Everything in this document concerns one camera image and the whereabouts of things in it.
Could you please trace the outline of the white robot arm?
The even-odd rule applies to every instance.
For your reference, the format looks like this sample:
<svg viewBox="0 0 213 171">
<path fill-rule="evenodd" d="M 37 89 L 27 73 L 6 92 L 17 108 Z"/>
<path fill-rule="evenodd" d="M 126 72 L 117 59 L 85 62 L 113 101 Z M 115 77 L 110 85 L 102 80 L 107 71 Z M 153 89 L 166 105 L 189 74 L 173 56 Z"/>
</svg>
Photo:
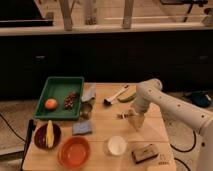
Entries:
<svg viewBox="0 0 213 171">
<path fill-rule="evenodd" d="M 132 108 L 144 115 L 154 103 L 196 131 L 202 137 L 196 171 L 213 171 L 213 112 L 167 95 L 162 88 L 156 78 L 137 83 Z"/>
</svg>

